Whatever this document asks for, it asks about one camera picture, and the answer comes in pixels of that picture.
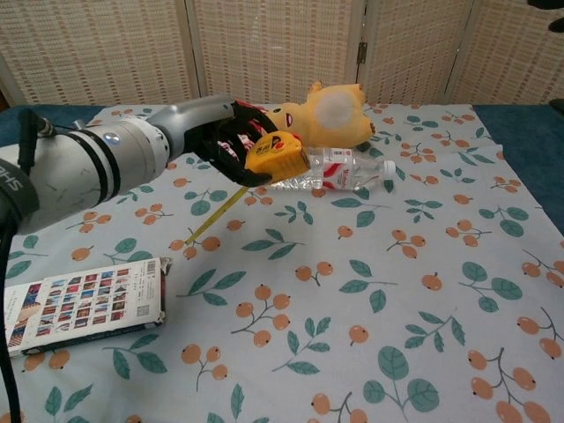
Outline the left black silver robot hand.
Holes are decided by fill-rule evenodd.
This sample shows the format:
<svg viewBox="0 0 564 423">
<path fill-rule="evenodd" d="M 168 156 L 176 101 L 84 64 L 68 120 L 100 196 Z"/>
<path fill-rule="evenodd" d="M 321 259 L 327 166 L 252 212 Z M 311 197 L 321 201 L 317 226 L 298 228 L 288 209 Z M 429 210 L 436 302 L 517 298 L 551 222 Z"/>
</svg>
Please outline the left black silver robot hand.
<svg viewBox="0 0 564 423">
<path fill-rule="evenodd" d="M 263 134 L 277 130 L 258 107 L 227 94 L 214 94 L 168 105 L 147 122 L 163 132 L 171 160 L 194 153 L 238 185 L 254 188 L 271 183 L 270 174 L 245 168 L 248 151 L 241 136 L 255 144 Z"/>
</svg>

